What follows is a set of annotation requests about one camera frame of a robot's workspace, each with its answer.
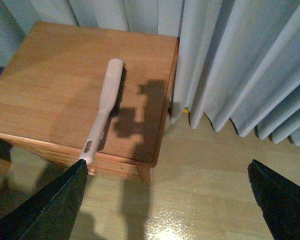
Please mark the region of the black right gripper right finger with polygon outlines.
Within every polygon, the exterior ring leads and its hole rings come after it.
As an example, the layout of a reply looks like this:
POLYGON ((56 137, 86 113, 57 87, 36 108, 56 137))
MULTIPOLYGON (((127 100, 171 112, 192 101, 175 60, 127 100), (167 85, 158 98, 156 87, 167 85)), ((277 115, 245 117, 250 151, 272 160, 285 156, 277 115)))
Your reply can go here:
POLYGON ((252 160, 248 178, 257 205, 275 240, 300 240, 300 186, 252 160))

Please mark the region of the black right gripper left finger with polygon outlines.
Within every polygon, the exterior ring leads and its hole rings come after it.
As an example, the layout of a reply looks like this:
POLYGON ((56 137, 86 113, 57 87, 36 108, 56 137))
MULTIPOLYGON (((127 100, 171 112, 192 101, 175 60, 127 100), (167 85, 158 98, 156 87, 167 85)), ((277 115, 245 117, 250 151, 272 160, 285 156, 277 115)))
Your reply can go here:
POLYGON ((88 176, 80 159, 0 219, 0 240, 68 240, 82 204, 88 176))

